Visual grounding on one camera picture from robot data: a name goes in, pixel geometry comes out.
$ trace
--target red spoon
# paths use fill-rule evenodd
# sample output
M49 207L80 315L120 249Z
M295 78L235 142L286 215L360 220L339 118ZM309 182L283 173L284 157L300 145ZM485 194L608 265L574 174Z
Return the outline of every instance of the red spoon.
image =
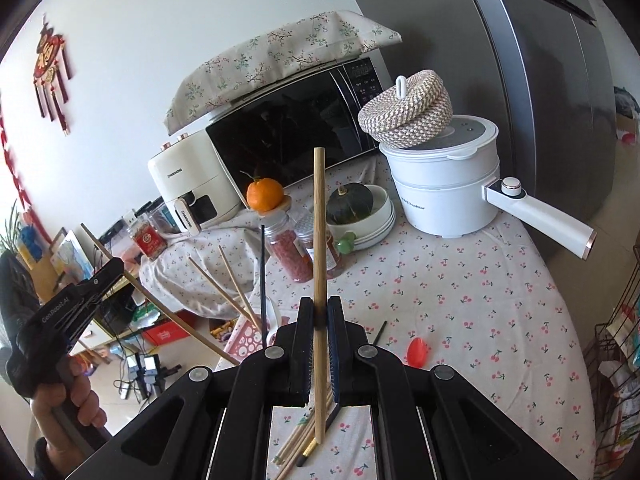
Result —
M421 337L416 337L409 343L406 350L406 362L413 368L422 368L427 362L427 354L429 353L427 345Z

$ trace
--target red box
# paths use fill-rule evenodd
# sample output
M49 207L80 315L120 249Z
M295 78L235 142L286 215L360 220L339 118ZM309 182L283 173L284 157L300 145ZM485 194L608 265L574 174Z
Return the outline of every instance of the red box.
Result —
M177 312L176 315L180 319L184 320L189 326L193 326L198 319L198 316L188 310L181 310L180 312ZM166 345L167 343L178 341L178 339L182 339L188 335L188 333L171 320L152 327L142 333L142 337L155 346Z

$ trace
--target gray refrigerator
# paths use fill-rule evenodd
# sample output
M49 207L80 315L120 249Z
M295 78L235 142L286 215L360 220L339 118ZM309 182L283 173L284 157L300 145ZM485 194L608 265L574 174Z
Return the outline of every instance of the gray refrigerator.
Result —
M356 0L403 42L392 78L435 70L454 113L497 124L502 176L588 221L613 182L613 83L588 0ZM543 256L557 246L536 231Z

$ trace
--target silver rivet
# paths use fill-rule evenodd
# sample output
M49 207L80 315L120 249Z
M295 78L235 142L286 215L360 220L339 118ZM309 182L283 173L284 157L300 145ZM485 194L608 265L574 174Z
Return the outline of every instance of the silver rivet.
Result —
M358 348L358 355L366 359L371 359L372 357L378 355L378 349L375 346L363 345Z
M433 369L433 375L441 381L449 381L456 376L456 371L447 365L438 365Z
M280 359L284 355L284 348L280 346L270 346L264 351L267 359Z
M200 381L204 381L204 379L206 379L207 377L209 377L209 371L206 368L203 368L202 366L194 368L193 370L191 370L191 372L189 372L189 378L194 383L199 383Z

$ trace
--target floor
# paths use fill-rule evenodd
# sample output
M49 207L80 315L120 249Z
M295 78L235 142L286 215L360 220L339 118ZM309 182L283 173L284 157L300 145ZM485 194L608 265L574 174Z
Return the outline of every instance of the floor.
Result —
M640 230L640 146L617 143L612 191L588 223L598 235L587 261L562 250L548 263L582 348L593 338L594 325L609 319L636 264L633 246Z
M636 261L632 248L640 228L640 147L618 143L615 171L613 190L590 222L597 229L598 237L588 260L584 262L562 251L548 264L583 347L593 337L593 326L608 319ZM207 333L206 322L196 328ZM213 352L190 337L162 346L158 353L163 366L182 365L180 373L170 377L167 385L197 364L215 368L218 362ZM91 378L108 416L107 429L112 434L120 431L141 409L133 392L129 399L120 399L113 385L119 379L119 360L101 365Z

